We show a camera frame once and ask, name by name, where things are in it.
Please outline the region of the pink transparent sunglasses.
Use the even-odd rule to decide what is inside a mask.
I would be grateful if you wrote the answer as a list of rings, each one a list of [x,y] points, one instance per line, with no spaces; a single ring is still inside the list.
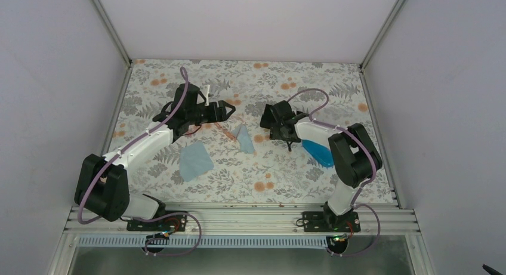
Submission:
[[[224,122],[216,123],[204,123],[201,128],[204,130],[215,129],[220,135],[225,136],[227,139],[237,141],[238,132],[234,130],[241,124],[245,124],[245,118],[243,115],[234,116],[232,115],[228,120]]]

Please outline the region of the light blue cleaning cloth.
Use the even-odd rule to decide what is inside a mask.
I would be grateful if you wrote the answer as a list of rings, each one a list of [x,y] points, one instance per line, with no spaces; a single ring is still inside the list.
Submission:
[[[232,135],[239,143],[239,150],[247,154],[253,154],[255,152],[254,145],[252,143],[251,136],[245,124],[238,125],[233,131]]]

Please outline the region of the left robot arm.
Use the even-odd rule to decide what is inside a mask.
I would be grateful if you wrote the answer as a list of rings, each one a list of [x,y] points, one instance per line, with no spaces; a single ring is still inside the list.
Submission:
[[[235,112],[235,106],[224,100],[211,102],[209,90],[209,85],[179,85],[174,99],[161,108],[140,135],[112,152],[90,154],[84,159],[74,195],[81,224],[90,223],[82,217],[88,210],[95,213],[96,219],[134,218],[151,230],[165,225],[162,202],[146,194],[132,194],[128,175],[186,135],[189,126],[225,122]]]

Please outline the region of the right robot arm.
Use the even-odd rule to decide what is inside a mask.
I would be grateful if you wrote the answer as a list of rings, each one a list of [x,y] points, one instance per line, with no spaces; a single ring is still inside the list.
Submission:
[[[260,127],[269,129],[270,139],[291,146],[311,141],[330,151],[338,181],[323,206],[323,223],[329,231],[345,226],[365,184],[382,168],[380,153],[361,123],[347,128],[321,122],[312,115],[295,112],[287,101],[266,105]]]

